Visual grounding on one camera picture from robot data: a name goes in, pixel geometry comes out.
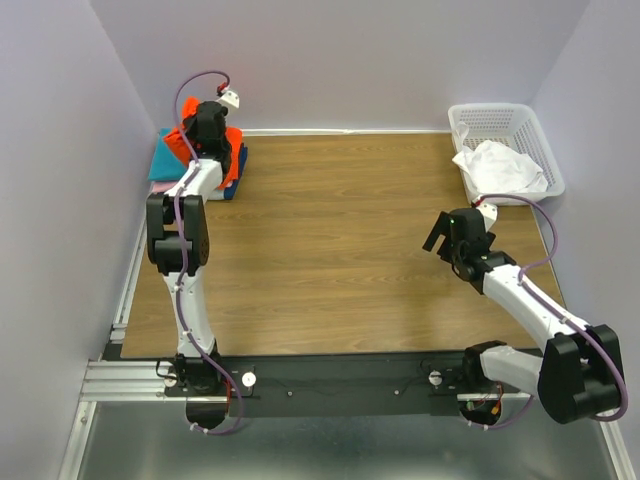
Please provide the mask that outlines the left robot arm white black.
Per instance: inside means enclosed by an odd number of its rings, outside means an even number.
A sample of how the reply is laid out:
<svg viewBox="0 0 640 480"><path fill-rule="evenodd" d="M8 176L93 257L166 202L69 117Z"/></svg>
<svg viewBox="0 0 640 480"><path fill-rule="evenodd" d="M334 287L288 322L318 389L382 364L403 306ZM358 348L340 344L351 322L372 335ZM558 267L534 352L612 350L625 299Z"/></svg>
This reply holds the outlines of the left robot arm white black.
<svg viewBox="0 0 640 480"><path fill-rule="evenodd" d="M202 396L218 393L225 383L213 364L219 356L203 277L210 252L205 204L232 164L227 113L218 101L185 100L166 143L188 161L186 173L168 191L146 200L147 253L168 289L178 329L177 353L162 378L169 388Z"/></svg>

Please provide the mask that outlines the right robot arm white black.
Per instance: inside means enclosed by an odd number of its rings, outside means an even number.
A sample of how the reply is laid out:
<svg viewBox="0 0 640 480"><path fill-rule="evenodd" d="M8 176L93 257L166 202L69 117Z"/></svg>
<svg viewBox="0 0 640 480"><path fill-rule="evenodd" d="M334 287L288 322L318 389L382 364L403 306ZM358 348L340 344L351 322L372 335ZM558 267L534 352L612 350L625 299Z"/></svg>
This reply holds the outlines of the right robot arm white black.
<svg viewBox="0 0 640 480"><path fill-rule="evenodd" d="M620 419L629 407L620 344L606 325L591 325L540 289L524 267L493 249L493 205L441 212L423 248L436 251L454 274L509 313L540 348L527 354L502 341L465 350L460 379L480 392L507 384L541 403L557 423Z"/></svg>

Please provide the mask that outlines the orange t shirt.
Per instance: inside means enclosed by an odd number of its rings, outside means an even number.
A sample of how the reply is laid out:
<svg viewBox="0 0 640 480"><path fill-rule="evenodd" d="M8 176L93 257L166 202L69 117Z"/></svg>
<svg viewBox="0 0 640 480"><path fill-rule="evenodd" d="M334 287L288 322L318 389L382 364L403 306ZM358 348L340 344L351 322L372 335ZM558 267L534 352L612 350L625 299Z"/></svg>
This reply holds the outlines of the orange t shirt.
<svg viewBox="0 0 640 480"><path fill-rule="evenodd" d="M205 102L205 101L201 101L194 96L187 97L181 108L179 125L171 129L170 133L164 137L164 140L167 146L169 147L169 149L187 168L189 167L191 161L193 160L193 154L196 154L196 153L194 151L194 148L191 146L191 144L189 143L189 140L186 137L183 120L187 116L193 114L196 110L196 106L202 102ZM232 147L234 145L244 142L243 132L239 128L228 126L227 121L226 121L226 126L227 126L226 137L231 144L231 151L232 151ZM219 189L222 188L222 185L224 184L224 180L228 175L228 171L231 165L231 155L232 153L230 154L230 158L227 160L212 159L212 160L218 161L221 164L221 168L222 168L222 182L219 185Z"/></svg>

